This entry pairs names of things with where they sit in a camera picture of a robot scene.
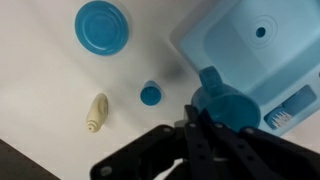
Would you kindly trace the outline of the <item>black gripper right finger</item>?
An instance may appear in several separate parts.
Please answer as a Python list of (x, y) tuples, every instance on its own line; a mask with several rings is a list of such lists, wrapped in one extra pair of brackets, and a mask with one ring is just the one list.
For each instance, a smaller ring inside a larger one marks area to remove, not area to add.
[(235, 131), (213, 122), (207, 111), (199, 115), (199, 121), (217, 171), (225, 180), (279, 180), (279, 176)]

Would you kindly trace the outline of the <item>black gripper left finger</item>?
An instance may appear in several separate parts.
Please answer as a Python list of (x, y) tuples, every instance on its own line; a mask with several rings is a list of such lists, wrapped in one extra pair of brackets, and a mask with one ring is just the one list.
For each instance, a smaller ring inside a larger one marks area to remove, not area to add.
[(192, 180), (215, 180), (216, 172), (211, 160), (208, 141), (204, 138), (201, 124), (197, 120), (196, 110), (191, 105), (185, 106), (184, 126), (188, 148), (188, 162), (190, 164)]

